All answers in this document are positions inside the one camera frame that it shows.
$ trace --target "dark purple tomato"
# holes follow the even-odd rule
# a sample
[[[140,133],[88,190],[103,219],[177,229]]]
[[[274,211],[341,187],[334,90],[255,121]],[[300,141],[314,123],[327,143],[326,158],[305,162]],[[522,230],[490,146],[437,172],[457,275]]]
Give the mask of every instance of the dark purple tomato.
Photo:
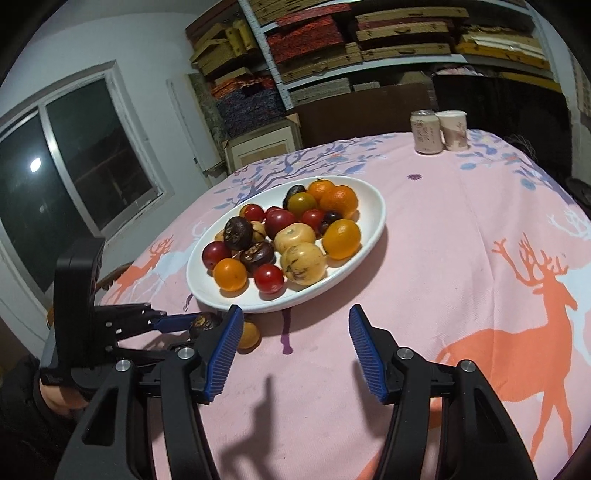
[[[320,223],[320,226],[318,227],[318,232],[320,235],[324,235],[332,223],[336,222],[337,220],[341,220],[342,218],[343,216],[339,212],[326,212],[322,222]]]
[[[265,218],[267,218],[267,215],[269,215],[273,210],[281,210],[281,209],[282,209],[281,207],[275,207],[275,206],[269,207],[267,209],[267,211],[265,212]]]
[[[208,270],[213,270],[220,260],[231,257],[232,251],[224,242],[211,242],[207,244],[201,254],[203,264]]]

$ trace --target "orange deer print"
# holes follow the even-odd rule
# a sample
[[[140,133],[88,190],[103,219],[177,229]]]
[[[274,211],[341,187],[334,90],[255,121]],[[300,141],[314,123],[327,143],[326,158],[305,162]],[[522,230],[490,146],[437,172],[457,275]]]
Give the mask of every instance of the orange deer print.
[[[150,258],[144,265],[141,267],[138,267],[137,265],[130,266],[127,271],[117,280],[119,288],[117,289],[117,292],[110,303],[117,303],[117,300],[119,300],[125,290],[127,290],[137,280],[146,275],[150,269],[154,268],[158,263],[158,260],[160,260],[160,257],[170,251],[170,246],[172,243],[173,237],[169,237],[159,242],[158,245],[152,245],[150,247]]]
[[[531,442],[531,459],[535,458],[544,437],[544,429],[553,407],[562,420],[564,439],[571,456],[572,416],[564,390],[564,379],[570,371],[573,334],[566,307],[577,310],[577,302],[564,284],[556,279],[559,275],[565,275],[569,268],[561,267],[558,257],[552,259],[543,250],[540,251],[542,262],[539,262],[525,233],[523,237],[519,242],[519,257],[527,272],[525,277],[505,249],[506,238],[495,242],[496,248],[492,252],[507,261],[517,280],[523,285],[533,287],[532,292],[535,295],[542,295],[548,320],[546,325],[519,333],[480,330],[443,348],[435,361],[440,363],[445,360],[449,365],[457,365],[465,358],[474,360],[502,401],[517,402],[543,393],[540,423]],[[535,269],[540,272],[541,278],[535,276]],[[544,345],[553,346],[552,355],[543,348]],[[437,406],[434,406],[433,400],[431,399],[431,413],[435,418],[440,411],[434,411]],[[440,424],[440,416],[437,420],[430,427]],[[379,457],[378,452],[357,480],[369,480],[373,477]]]

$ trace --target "dried fruit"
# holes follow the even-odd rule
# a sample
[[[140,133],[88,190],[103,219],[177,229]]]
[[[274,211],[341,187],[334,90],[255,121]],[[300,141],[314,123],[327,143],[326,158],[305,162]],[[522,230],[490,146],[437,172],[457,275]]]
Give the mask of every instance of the dried fruit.
[[[261,265],[275,262],[275,251],[268,242],[257,242],[240,253],[240,261],[252,275]]]
[[[205,330],[218,327],[222,324],[222,317],[213,312],[201,312],[191,322],[189,336],[191,340],[197,338]]]
[[[224,243],[232,250],[244,250],[252,242],[252,224],[242,217],[232,217],[223,230]]]

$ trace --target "pink tablecloth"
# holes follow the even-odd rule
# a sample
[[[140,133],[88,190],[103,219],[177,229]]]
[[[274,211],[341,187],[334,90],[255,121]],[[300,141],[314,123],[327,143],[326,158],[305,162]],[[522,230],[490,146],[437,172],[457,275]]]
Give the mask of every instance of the pink tablecloth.
[[[367,260],[327,293],[255,316],[261,345],[236,357],[223,394],[201,409],[223,479],[346,480],[371,469],[391,409],[370,395],[356,361],[354,303],[429,360],[474,359],[540,480],[563,467],[591,424],[591,222],[522,152],[482,131],[469,141],[469,151],[424,156],[410,133],[389,134],[251,164],[191,205],[114,285],[107,303],[197,311],[185,265],[232,206],[327,174],[361,177],[384,196],[387,228]],[[154,435],[165,478],[162,434]]]

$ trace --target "hand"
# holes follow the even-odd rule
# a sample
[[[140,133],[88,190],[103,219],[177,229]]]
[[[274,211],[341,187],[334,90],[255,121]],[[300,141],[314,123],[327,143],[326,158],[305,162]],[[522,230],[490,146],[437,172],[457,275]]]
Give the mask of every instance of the hand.
[[[50,410],[62,417],[71,418],[72,410],[80,410],[88,405],[88,402],[75,388],[52,387],[43,385],[39,380],[39,390]]]

